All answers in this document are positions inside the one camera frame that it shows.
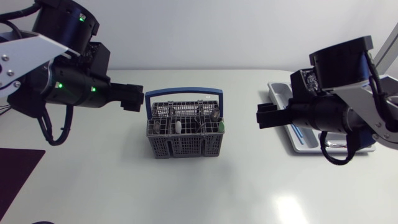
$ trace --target blue basket handle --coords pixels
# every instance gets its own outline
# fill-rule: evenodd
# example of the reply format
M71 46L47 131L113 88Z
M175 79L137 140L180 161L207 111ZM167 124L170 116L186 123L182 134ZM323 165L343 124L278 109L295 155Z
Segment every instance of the blue basket handle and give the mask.
M152 119L152 111L150 110L150 98L154 96L162 96L176 93L203 93L218 95L218 103L220 104L220 116L223 117L224 112L224 99L223 91L214 88L202 88L202 87L181 87L181 88L167 88L163 90L148 91L145 93L145 104L147 107L147 117Z

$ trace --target black cable bundle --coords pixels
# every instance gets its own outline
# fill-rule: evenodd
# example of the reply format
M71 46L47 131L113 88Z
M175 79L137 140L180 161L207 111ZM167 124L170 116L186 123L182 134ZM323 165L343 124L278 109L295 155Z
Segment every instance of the black cable bundle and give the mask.
M31 7L26 9L15 11L15 12L8 12L0 15L0 22L8 21L11 19L17 19L24 16L29 16L35 12L37 12L41 8L40 4L34 3Z
M61 128L62 134L55 141L52 136L52 125L51 125L50 116L47 113L46 109L44 109L43 117L37 118L37 120L39 121L39 125L43 132L45 140L48 141L52 146L59 146L67 140L70 131L70 126L72 125L72 118L73 118L73 106L67 105L65 124L63 125L63 128Z
M11 110L11 106L10 105L2 105L2 106L0 106L0 116L5 114L9 110Z

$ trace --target white tabletop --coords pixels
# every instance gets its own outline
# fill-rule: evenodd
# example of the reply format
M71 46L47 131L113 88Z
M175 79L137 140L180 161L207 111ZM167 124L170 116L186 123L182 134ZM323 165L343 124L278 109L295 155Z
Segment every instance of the white tabletop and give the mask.
M10 111L0 117L1 147L46 154L2 223L397 223L398 151L377 144L375 152L339 167L320 154L295 153L283 127L259 129L257 104L270 102L267 83L287 82L290 72L108 74L112 82L143 85L144 91L222 89L226 133L220 156L154 159L144 105L140 113L123 111L116 102L75 108L69 138L58 147L47 144L35 119ZM153 101L164 100L183 95ZM60 128L65 108L48 108L53 129Z

